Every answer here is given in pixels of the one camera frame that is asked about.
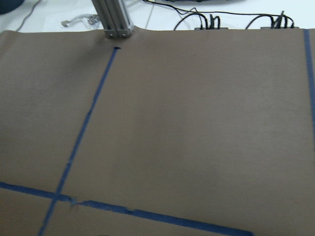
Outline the metal rod tool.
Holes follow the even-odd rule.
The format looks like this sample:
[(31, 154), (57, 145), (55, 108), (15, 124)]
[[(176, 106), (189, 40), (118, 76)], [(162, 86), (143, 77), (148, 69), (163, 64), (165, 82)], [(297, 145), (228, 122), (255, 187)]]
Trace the metal rod tool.
[(82, 14), (74, 17), (71, 20), (65, 20), (61, 22), (63, 27), (69, 27), (75, 23), (82, 22), (86, 28), (98, 28), (100, 19), (97, 14)]

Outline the aluminium frame post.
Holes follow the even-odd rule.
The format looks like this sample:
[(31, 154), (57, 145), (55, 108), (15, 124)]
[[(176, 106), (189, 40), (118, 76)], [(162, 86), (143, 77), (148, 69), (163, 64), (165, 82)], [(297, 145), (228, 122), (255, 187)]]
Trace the aluminium frame post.
[(92, 0), (96, 12), (109, 38), (128, 38), (134, 24), (123, 0)]

